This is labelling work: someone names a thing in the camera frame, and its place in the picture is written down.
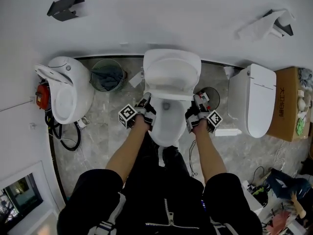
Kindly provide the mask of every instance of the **black hose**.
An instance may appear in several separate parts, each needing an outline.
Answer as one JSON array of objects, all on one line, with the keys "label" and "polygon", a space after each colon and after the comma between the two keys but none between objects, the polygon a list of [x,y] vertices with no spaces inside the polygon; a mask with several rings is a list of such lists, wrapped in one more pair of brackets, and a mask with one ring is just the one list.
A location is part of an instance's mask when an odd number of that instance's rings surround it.
[{"label": "black hose", "polygon": [[[62,136],[62,124],[60,124],[60,123],[54,124],[54,120],[55,119],[54,119],[51,111],[45,113],[45,123],[47,124],[47,126],[49,126],[52,129],[55,137],[60,140],[61,136]],[[75,124],[76,130],[77,130],[77,143],[76,143],[76,145],[74,147],[68,147],[62,140],[60,140],[63,147],[69,151],[77,150],[77,148],[79,147],[80,141],[81,141],[81,134],[80,134],[80,129],[78,127],[78,123],[74,122],[74,124]]]}]

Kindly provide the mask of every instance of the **toilet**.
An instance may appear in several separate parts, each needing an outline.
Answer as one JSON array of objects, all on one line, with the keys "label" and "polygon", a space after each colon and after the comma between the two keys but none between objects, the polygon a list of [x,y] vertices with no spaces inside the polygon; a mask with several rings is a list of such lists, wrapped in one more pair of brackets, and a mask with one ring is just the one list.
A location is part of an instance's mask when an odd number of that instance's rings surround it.
[{"label": "toilet", "polygon": [[276,73],[252,64],[230,78],[228,115],[244,133],[260,138],[269,129],[276,96]]},{"label": "toilet", "polygon": [[49,83],[51,108],[60,124],[74,123],[89,110],[94,94],[90,72],[70,57],[56,57],[48,67],[35,65],[36,73]]},{"label": "toilet", "polygon": [[156,121],[149,134],[163,147],[178,146],[186,128],[185,113],[191,106],[193,90],[201,73],[201,59],[191,52],[152,49],[143,59],[145,93],[156,110]]}]

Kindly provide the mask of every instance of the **white paper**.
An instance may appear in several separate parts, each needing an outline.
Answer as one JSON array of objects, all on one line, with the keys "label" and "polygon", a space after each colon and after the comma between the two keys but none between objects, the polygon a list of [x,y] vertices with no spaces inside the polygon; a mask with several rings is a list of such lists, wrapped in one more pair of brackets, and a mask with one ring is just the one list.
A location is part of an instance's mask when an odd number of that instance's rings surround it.
[{"label": "white paper", "polygon": [[276,19],[282,16],[285,12],[289,13],[286,9],[274,11],[272,14],[249,24],[238,32],[240,38],[252,42],[264,39],[272,32]]},{"label": "white paper", "polygon": [[138,84],[142,81],[142,77],[140,72],[138,72],[131,80],[129,80],[129,83],[136,88]]}]

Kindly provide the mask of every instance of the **marble floor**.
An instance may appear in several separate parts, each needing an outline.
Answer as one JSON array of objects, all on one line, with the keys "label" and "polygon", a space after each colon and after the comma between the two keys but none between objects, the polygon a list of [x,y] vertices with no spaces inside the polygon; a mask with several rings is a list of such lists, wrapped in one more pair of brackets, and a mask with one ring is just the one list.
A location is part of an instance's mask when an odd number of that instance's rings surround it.
[{"label": "marble floor", "polygon": [[[115,60],[128,73],[129,79],[140,71],[143,62],[142,58],[115,58]],[[99,59],[80,61],[91,69]],[[195,91],[208,86],[215,88],[221,97],[217,111],[224,120],[220,128],[233,128],[233,121],[227,115],[228,79],[222,66],[202,64],[200,81]],[[144,82],[141,82],[136,88],[128,83],[120,92],[95,92],[92,106],[86,115],[90,124],[81,132],[81,149],[71,152],[64,149],[59,141],[54,140],[57,165],[66,196],[71,196],[80,174],[89,169],[104,168],[112,154],[123,143],[129,131],[118,122],[117,113],[128,103],[134,105],[142,97],[143,90]],[[77,139],[73,124],[64,126],[63,130],[63,138]],[[233,137],[211,135],[211,137],[228,171],[236,174],[241,181],[249,182],[255,169],[260,165],[265,170],[270,167],[281,168],[282,161],[274,162],[278,149],[280,156],[286,161],[283,171],[293,175],[301,167],[301,161],[307,157],[311,143],[310,139],[290,143],[267,135],[260,139],[245,134]],[[179,150],[189,170],[189,148],[194,139],[194,134],[189,134],[186,130],[179,140]],[[191,158],[193,170],[198,173],[195,178],[203,182],[197,146],[194,147]],[[262,173],[261,169],[258,170],[256,178]]]}]

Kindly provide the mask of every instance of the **toilet bowl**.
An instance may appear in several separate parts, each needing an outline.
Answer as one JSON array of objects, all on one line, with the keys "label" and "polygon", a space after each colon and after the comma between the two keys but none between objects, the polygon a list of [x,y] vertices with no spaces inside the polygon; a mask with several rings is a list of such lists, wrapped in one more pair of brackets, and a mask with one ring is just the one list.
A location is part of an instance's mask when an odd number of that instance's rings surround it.
[{"label": "toilet bowl", "polygon": [[51,109],[60,124],[74,123],[89,110],[94,88],[90,72],[79,61],[70,57],[56,57],[48,67],[35,65],[36,73],[49,83]]},{"label": "toilet bowl", "polygon": [[149,134],[160,146],[177,146],[199,81],[200,57],[182,50],[152,49],[144,55],[143,69],[145,92],[151,93],[150,104],[156,110],[156,121]]},{"label": "toilet bowl", "polygon": [[230,78],[228,115],[244,133],[260,138],[269,129],[276,96],[276,73],[252,64]]}]

